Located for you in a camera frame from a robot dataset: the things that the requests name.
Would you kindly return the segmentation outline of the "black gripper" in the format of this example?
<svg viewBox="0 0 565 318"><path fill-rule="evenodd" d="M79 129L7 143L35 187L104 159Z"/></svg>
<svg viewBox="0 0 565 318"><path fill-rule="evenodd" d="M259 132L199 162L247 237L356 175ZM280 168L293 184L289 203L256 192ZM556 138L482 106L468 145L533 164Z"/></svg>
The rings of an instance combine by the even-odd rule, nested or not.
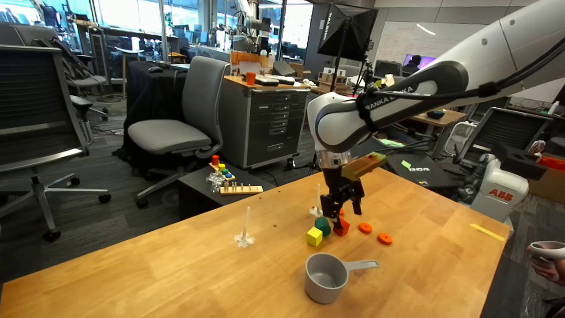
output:
<svg viewBox="0 0 565 318"><path fill-rule="evenodd" d="M358 180L347 180L340 175L339 168L323 171L328 192L321 196L321 214L333 222L332 207L339 207L351 199L353 214L362 215L363 189Z"/></svg>

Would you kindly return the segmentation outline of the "white ABB robot base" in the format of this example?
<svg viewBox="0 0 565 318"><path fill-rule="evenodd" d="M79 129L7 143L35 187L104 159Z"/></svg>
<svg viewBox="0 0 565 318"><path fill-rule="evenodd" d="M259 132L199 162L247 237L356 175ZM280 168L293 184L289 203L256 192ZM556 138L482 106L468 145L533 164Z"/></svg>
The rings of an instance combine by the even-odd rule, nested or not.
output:
<svg viewBox="0 0 565 318"><path fill-rule="evenodd" d="M503 169L501 162L489 154L471 208L496 221L506 221L512 208L524 199L528 189L529 184L524 176Z"/></svg>

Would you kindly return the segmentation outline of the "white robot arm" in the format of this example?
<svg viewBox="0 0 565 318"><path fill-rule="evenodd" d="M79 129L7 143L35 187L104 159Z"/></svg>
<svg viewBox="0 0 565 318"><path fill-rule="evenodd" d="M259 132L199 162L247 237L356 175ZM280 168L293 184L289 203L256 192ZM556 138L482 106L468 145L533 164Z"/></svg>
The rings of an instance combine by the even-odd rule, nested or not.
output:
<svg viewBox="0 0 565 318"><path fill-rule="evenodd" d="M480 28L399 83L344 97L326 92L307 104L307 122L328 191L321 212L339 219L363 187L347 176L349 150L404 118L441 106L510 95L565 76L565 0L535 0Z"/></svg>

